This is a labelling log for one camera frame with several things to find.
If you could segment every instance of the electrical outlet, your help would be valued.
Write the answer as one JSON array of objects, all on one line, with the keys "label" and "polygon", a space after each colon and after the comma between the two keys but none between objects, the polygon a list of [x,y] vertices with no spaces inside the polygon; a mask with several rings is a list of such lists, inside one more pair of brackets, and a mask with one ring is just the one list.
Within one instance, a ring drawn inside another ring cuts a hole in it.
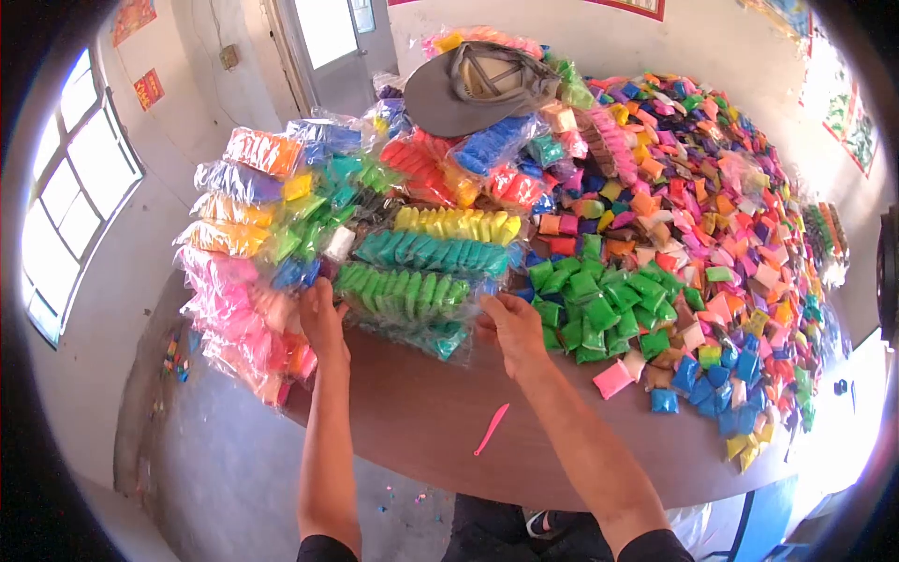
[{"label": "electrical outlet", "polygon": [[230,70],[237,66],[237,45],[228,45],[218,53],[218,59],[222,61],[222,67]]}]

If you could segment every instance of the pink plastic spatula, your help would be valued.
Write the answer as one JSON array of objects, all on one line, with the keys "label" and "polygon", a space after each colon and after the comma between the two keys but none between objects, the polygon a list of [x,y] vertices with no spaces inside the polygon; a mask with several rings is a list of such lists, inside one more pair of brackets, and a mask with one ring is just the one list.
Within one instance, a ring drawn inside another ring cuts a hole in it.
[{"label": "pink plastic spatula", "polygon": [[475,451],[475,456],[481,454],[481,451],[484,450],[484,447],[487,446],[487,442],[490,441],[490,436],[494,434],[494,429],[496,426],[500,424],[500,420],[503,419],[505,415],[505,411],[509,409],[508,404],[503,404],[500,406],[500,409],[496,410],[496,414],[494,414],[494,419],[490,421],[490,427],[487,428],[487,433],[484,435],[484,439],[481,441],[481,446],[477,448]]}]

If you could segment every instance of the forearm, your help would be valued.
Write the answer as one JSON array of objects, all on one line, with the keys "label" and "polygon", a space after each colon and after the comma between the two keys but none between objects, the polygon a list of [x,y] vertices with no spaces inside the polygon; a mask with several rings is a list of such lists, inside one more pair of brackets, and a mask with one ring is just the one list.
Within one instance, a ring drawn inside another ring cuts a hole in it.
[{"label": "forearm", "polygon": [[549,358],[534,363],[518,381],[568,479],[616,556],[639,534],[668,528],[658,495],[639,463]]},{"label": "forearm", "polygon": [[325,534],[360,558],[361,533],[352,474],[348,366],[318,372],[299,473],[300,538]]}]

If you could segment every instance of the hand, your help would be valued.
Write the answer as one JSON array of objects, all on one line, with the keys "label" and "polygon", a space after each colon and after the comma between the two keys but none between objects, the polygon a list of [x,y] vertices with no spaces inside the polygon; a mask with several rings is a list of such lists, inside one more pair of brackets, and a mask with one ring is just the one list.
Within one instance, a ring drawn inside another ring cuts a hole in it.
[{"label": "hand", "polygon": [[334,288],[324,277],[305,290],[299,298],[299,323],[316,353],[319,367],[344,366],[349,372],[350,349],[343,340],[343,317],[349,307],[334,308]]},{"label": "hand", "polygon": [[542,370],[551,363],[543,345],[540,314],[528,301],[507,293],[481,296],[484,314],[477,318],[476,331],[499,343],[506,374],[517,379],[522,373]]}]

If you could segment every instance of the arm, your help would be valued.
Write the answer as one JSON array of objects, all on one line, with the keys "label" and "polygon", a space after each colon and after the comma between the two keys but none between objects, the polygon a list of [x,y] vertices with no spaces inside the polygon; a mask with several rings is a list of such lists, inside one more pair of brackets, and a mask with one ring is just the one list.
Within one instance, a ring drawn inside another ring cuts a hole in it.
[{"label": "arm", "polygon": [[486,316],[479,318],[478,331],[503,349],[506,372],[534,408],[615,557],[636,537],[670,529],[643,469],[549,359],[538,312],[511,295],[483,297],[481,307]]},{"label": "arm", "polygon": [[337,539],[362,560],[350,436],[350,352],[343,341],[345,308],[334,310],[325,279],[303,294],[300,321],[318,357],[316,387],[299,470],[297,522],[301,540]]}]

